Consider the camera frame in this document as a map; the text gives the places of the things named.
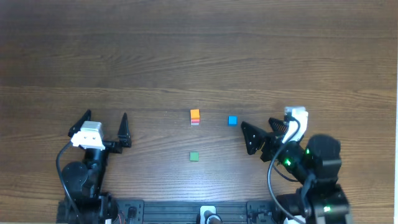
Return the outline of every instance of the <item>green cube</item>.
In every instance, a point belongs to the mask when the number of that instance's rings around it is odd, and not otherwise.
[[[189,155],[189,161],[198,162],[199,161],[199,152],[191,152]]]

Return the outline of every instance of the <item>cable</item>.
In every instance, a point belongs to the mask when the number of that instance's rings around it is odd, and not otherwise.
[[[79,219],[79,223],[80,223],[80,224],[84,224],[83,219],[82,219],[82,217],[81,217],[81,215],[80,215],[79,209],[77,209],[76,203],[73,201],[72,197],[71,197],[70,194],[69,194],[69,191],[68,191],[68,189],[67,189],[67,186],[65,185],[65,181],[63,181],[63,177],[62,177],[62,173],[61,173],[61,167],[60,167],[60,158],[61,158],[63,152],[65,152],[65,151],[69,148],[69,146],[71,146],[71,145],[72,145],[72,142],[68,142],[68,143],[61,149],[61,151],[60,151],[60,152],[58,153],[58,155],[57,155],[57,160],[55,160],[55,165],[57,166],[58,175],[59,175],[59,177],[60,177],[62,187],[63,187],[63,189],[65,190],[65,195],[66,195],[67,198],[69,199],[70,204],[72,205],[72,208],[74,209],[74,211],[75,211],[75,213],[76,213],[77,219]]]
[[[269,164],[268,167],[268,172],[267,172],[267,185],[268,185],[268,190],[269,190],[269,194],[271,195],[272,199],[274,200],[275,204],[279,207],[279,209],[285,213],[286,216],[288,216],[290,219],[295,220],[296,222],[298,222],[299,224],[305,224],[304,222],[302,222],[301,220],[299,220],[298,218],[294,217],[292,214],[290,214],[290,212],[288,212],[286,209],[283,208],[283,206],[278,202],[278,200],[276,199],[275,195],[274,195],[274,191],[272,190],[272,186],[271,186],[271,171],[272,171],[272,166],[275,163],[276,158],[279,156],[279,154],[286,148],[286,145],[289,143],[289,141],[298,133],[298,131],[300,130],[300,122],[295,119],[292,118],[293,121],[295,121],[297,123],[297,130],[294,132],[293,135],[291,135],[288,140],[286,141],[285,144],[283,144],[278,151],[275,153],[274,157],[271,160],[271,163]]]
[[[294,180],[294,179],[291,179],[291,178],[286,177],[283,173],[281,173],[281,172],[276,168],[275,165],[273,165],[273,168],[274,168],[274,170],[275,170],[280,176],[282,176],[285,180],[288,180],[288,181],[290,181],[290,182],[298,182],[298,180]]]

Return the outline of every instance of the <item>blue cube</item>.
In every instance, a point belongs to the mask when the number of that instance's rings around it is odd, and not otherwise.
[[[228,117],[228,126],[236,126],[238,124],[237,116],[229,116]]]

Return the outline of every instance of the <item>wooden tabletop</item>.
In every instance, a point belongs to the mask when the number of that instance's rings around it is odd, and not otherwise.
[[[356,223],[392,223],[396,85],[393,0],[1,1],[0,221],[55,221],[55,157],[87,109],[108,139],[129,117],[132,148],[110,156],[104,180],[115,197],[270,199],[268,163],[228,115],[269,130],[304,105],[303,146],[341,141]],[[275,194],[300,187],[272,181]]]

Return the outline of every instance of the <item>brown wooden surface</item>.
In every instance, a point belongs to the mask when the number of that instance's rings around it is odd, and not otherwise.
[[[0,1],[0,221],[55,221],[55,157],[88,108],[109,138],[129,116],[133,146],[111,155],[104,182],[114,196],[270,199],[268,163],[227,117],[268,129],[304,105],[303,144],[342,143],[356,223],[392,223],[396,15],[393,0]],[[62,165],[82,156],[70,149]]]

